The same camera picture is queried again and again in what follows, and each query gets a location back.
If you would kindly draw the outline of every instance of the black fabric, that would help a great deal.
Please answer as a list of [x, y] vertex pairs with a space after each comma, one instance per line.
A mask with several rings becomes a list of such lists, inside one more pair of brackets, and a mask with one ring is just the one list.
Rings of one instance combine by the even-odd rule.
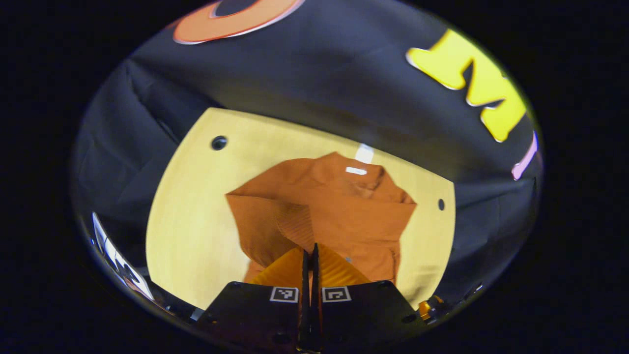
[[480, 122], [483, 107], [465, 102], [466, 89], [444, 88], [406, 62], [409, 48], [430, 48], [446, 29], [403, 3], [375, 0], [306, 0], [271, 26], [197, 45], [175, 43], [174, 28], [164, 29], [114, 70], [86, 111], [72, 160], [81, 213], [126, 225], [143, 243], [159, 180], [205, 109], [257, 113], [363, 142], [453, 181], [454, 246], [437, 294], [456, 301], [488, 285], [526, 238], [542, 160], [538, 153], [513, 181], [531, 119], [497, 143]]

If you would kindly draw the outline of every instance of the orange shirt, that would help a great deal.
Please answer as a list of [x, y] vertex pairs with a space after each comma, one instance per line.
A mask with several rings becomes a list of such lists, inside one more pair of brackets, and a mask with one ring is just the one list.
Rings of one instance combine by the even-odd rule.
[[240, 246], [252, 260], [244, 282], [296, 246], [311, 253], [315, 242], [347, 258], [370, 281], [395, 282], [399, 237], [416, 205], [382, 166], [336, 152], [284, 161], [226, 197]]

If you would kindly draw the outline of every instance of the wooden table surface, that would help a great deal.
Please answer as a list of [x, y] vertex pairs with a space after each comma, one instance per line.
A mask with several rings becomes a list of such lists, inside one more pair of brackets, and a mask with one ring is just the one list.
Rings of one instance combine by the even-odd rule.
[[[212, 140], [224, 135], [226, 147]], [[239, 111], [209, 108], [184, 137], [160, 181], [147, 226], [150, 278], [176, 297], [207, 308], [230, 281], [242, 281], [249, 258], [225, 193], [274, 165], [331, 152], [354, 157], [360, 142], [295, 123]], [[454, 236], [452, 182], [374, 149], [372, 164], [384, 166], [417, 207], [401, 239], [397, 287], [406, 300], [431, 296], [445, 271]], [[442, 199], [445, 208], [438, 204]]]

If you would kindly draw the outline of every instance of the yellow letter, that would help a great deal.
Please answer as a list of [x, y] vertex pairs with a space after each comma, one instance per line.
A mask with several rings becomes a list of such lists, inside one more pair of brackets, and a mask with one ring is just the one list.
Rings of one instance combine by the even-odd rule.
[[467, 102], [471, 106], [481, 106], [502, 100], [497, 107], [485, 107], [481, 112], [481, 121], [498, 142], [507, 139], [509, 132], [526, 112], [524, 102], [500, 69], [478, 48], [452, 30], [446, 31], [430, 50], [409, 49], [406, 59], [412, 66], [454, 90], [465, 87], [462, 74], [473, 63]]

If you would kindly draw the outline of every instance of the yellow table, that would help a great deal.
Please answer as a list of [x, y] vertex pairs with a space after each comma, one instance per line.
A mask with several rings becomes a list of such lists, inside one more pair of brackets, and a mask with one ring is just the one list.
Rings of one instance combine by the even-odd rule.
[[[226, 147], [212, 140], [224, 135]], [[207, 308], [230, 281], [242, 281], [249, 259], [225, 193], [274, 165], [337, 151], [354, 157], [360, 143], [260, 115], [209, 108], [170, 160], [153, 200], [147, 226], [151, 280], [176, 297]], [[400, 239], [397, 287], [418, 303], [434, 293], [450, 256], [454, 236], [452, 182], [386, 152], [374, 150], [382, 165], [417, 207]], [[439, 199], [445, 204], [438, 206]]]

